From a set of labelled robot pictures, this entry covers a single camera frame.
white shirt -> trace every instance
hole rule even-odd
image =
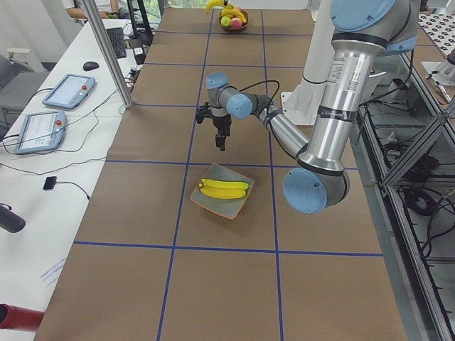
[[[62,5],[63,5],[63,7],[65,7],[65,9],[73,8],[74,3],[77,4],[78,8],[84,9],[84,7],[82,6],[81,0],[61,0],[61,1],[62,1]],[[97,5],[98,11],[112,12],[110,0],[95,0],[95,3]]]

red cylinder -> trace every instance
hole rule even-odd
[[[35,332],[38,330],[43,316],[42,311],[0,304],[0,329]]]

table surface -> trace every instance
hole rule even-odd
[[[127,21],[104,22],[108,28],[127,24]],[[88,60],[97,61],[100,67],[90,72],[83,71],[82,65]],[[127,58],[118,61],[125,76],[131,67],[136,67],[131,51],[128,51]],[[41,275],[68,255],[88,204],[84,193],[76,186],[57,184],[52,191],[44,191],[44,181],[47,176],[55,175],[57,181],[72,181],[91,194],[104,164],[101,158],[106,156],[124,111],[122,100],[116,93],[95,114],[91,112],[115,91],[115,86],[89,24],[81,30],[41,89],[54,87],[67,73],[89,75],[96,79],[95,88],[87,99],[77,109],[65,112],[70,125],[66,128],[59,150],[82,148],[75,152],[26,156],[11,155],[4,148],[0,150],[0,163],[3,165],[48,173],[31,175],[0,166],[1,201],[12,206],[14,212],[26,221],[24,229],[16,234],[0,229],[0,257],[3,259],[0,265],[0,301],[36,310],[47,308],[56,283],[46,285]],[[42,92],[31,100],[11,127],[10,135],[20,131],[25,114],[49,111],[41,104],[46,94]],[[84,143],[91,129],[94,130]],[[5,142],[9,145],[16,140],[7,139]],[[75,165],[53,171],[70,164]],[[33,336],[32,332],[0,330],[3,341],[32,340]]]
[[[350,147],[348,197],[302,215],[281,189],[295,162],[255,118],[225,152],[194,122],[212,71],[292,91],[311,14],[251,10],[241,34],[217,15],[164,13],[35,340],[406,340]],[[189,198],[212,163],[255,180],[234,220]]]

blue joint cap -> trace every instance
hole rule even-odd
[[[381,20],[396,0],[333,0],[331,19],[343,32],[356,32]]]
[[[327,205],[327,192],[321,180],[304,168],[294,168],[286,174],[283,193],[287,202],[302,213],[317,213]]]
[[[224,72],[217,71],[210,73],[205,79],[207,89],[216,89],[228,83],[228,77]]]
[[[406,53],[415,48],[415,44],[417,44],[417,36],[400,41],[399,43],[390,44],[382,55],[399,55],[400,53]]]
[[[226,111],[238,119],[248,117],[253,110],[253,103],[246,94],[235,94],[227,100]]]

bowl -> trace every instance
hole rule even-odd
[[[239,28],[231,28],[231,27],[224,27],[223,25],[221,25],[221,18],[222,18],[221,13],[220,13],[220,17],[218,18],[218,25],[220,25],[223,28],[223,30],[225,30],[227,32],[240,32],[240,31],[245,30],[246,27],[248,26],[248,23],[250,22],[250,20],[248,19],[248,13],[246,11],[241,10],[240,12],[247,19],[247,22],[242,24],[241,27],[239,27]]]

